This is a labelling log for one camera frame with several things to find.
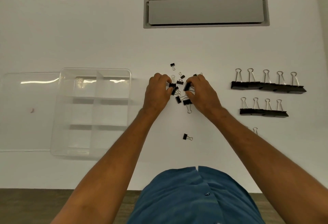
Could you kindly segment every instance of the forearm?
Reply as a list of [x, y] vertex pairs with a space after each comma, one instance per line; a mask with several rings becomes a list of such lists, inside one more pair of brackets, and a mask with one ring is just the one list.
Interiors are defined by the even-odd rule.
[[78, 216], [92, 216], [92, 220], [98, 219], [99, 224], [114, 221], [156, 117], [144, 109], [140, 110], [127, 130], [82, 179], [62, 212], [80, 208], [84, 213], [77, 210]]
[[224, 108], [209, 115], [287, 223], [326, 223], [328, 190]]

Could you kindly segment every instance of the blue shirt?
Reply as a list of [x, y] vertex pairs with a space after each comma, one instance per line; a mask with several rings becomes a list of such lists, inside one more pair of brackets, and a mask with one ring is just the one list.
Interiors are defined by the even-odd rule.
[[199, 166], [169, 169], [138, 198], [128, 224], [264, 224], [248, 192], [229, 175]]

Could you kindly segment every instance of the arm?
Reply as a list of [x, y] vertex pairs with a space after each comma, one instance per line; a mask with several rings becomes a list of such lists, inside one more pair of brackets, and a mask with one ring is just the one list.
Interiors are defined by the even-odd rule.
[[187, 80], [195, 107], [224, 135], [248, 172], [286, 223], [328, 223], [328, 190], [300, 166], [238, 122], [199, 75]]
[[149, 80], [143, 108], [108, 152], [86, 174], [51, 224], [113, 223], [146, 136], [170, 99], [167, 75]]

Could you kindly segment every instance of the person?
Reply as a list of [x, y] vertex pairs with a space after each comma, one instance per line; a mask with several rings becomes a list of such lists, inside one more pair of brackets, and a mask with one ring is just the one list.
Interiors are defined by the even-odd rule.
[[[146, 136], [170, 99], [167, 75], [149, 80], [135, 120], [78, 184], [51, 224], [113, 223]], [[190, 77], [195, 107], [224, 135], [286, 223], [328, 223], [328, 190], [221, 106], [203, 75]], [[264, 223], [245, 189], [227, 174], [199, 166], [162, 172], [143, 189], [128, 223]]]

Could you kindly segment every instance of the desk surface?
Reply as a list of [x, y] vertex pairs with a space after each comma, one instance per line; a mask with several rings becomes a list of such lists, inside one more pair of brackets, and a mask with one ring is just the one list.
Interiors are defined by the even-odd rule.
[[[143, 29], [143, 0], [0, 0], [0, 74], [60, 71], [64, 67], [127, 68], [142, 98], [154, 73], [203, 73], [239, 121], [328, 186], [327, 69], [317, 0], [268, 0], [268, 27]], [[302, 95], [231, 90], [235, 69], [288, 74]], [[283, 100], [290, 117], [240, 116], [241, 97]], [[182, 140], [183, 133], [194, 140]], [[1, 188], [73, 189], [94, 161], [64, 160], [48, 152], [0, 153]], [[230, 174], [259, 192], [243, 164], [215, 127], [195, 108], [172, 97], [146, 139], [129, 189], [142, 189], [169, 168], [204, 165]]]

